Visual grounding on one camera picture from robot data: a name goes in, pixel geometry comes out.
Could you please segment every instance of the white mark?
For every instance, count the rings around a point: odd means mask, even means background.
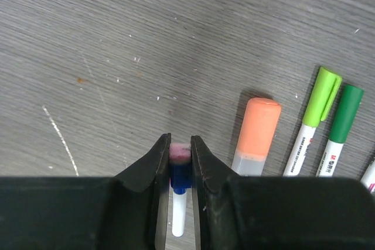
[[[43,105],[43,110],[45,111],[47,117],[49,118],[49,121],[51,122],[52,126],[54,127],[54,129],[56,130],[58,136],[60,137],[60,140],[62,141],[64,147],[65,147],[65,150],[67,152],[67,154],[69,155],[69,158],[70,158],[70,161],[71,161],[71,164],[73,165],[73,168],[74,168],[74,171],[76,172],[76,176],[78,177],[79,174],[78,174],[78,169],[77,169],[77,166],[76,166],[76,163],[74,162],[74,159],[73,159],[73,155],[71,155],[70,153],[70,150],[68,148],[68,145],[66,144],[65,142],[65,139],[63,137],[63,135],[61,134],[60,132],[60,129],[57,127],[56,123],[54,122],[53,118],[51,117],[51,115],[49,114],[47,108]]]
[[[95,77],[94,77],[94,75],[93,75],[93,72],[91,71],[91,68],[90,68],[90,66],[89,66],[88,63],[87,63],[86,58],[83,56],[83,53],[82,53],[82,58],[83,58],[83,61],[84,61],[85,65],[86,65],[86,67],[87,67],[88,73],[90,73],[90,76],[91,76],[91,78],[92,78],[93,81],[94,81],[94,84],[95,84],[96,89],[97,89],[97,91],[98,91],[98,93],[99,93],[100,99],[101,99],[101,101],[103,102],[104,109],[105,109],[105,111],[106,111],[108,114],[110,114],[110,111],[108,110],[108,107],[107,107],[107,103],[105,102],[105,100],[104,100],[104,98],[103,98],[103,95],[101,94],[101,91],[100,91],[100,89],[99,89],[99,86],[98,86],[98,84],[97,84],[97,82],[96,82],[96,79],[95,79]],[[111,119],[111,122],[112,122],[112,127],[113,127],[113,130],[114,130],[114,132],[115,132],[116,138],[117,138],[118,141],[120,141],[120,139],[119,139],[119,137],[118,137],[118,134],[117,134],[116,127],[115,127],[115,123],[113,122],[112,119]]]

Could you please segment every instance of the marker cap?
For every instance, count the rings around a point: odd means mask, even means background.
[[[324,121],[335,100],[342,78],[338,74],[321,67],[312,90],[309,104],[302,123],[310,127],[318,127]]]
[[[274,100],[252,98],[246,106],[237,150],[252,159],[265,160],[271,147],[281,106]]]
[[[344,87],[329,134],[329,139],[332,142],[345,143],[361,103],[363,92],[362,89],[352,85]]]

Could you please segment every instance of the brown spot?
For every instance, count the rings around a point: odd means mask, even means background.
[[[77,78],[77,82],[78,83],[84,83],[84,82],[86,82],[87,80],[86,79],[83,79],[83,78]]]

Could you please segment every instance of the wood grain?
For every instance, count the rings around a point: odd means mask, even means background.
[[[164,132],[200,135],[230,165],[244,105],[263,95],[283,106],[264,170],[281,175],[324,65],[365,90],[335,173],[359,179],[374,152],[374,19],[374,0],[0,0],[0,174],[74,176],[43,106],[80,176],[115,175]],[[191,202],[184,236],[168,231],[168,249],[193,249]]]

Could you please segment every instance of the dark green marker cap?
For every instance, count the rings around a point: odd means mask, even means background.
[[[346,85],[341,95],[339,106],[330,129],[329,139],[335,143],[345,143],[352,127],[363,90],[352,85]]]

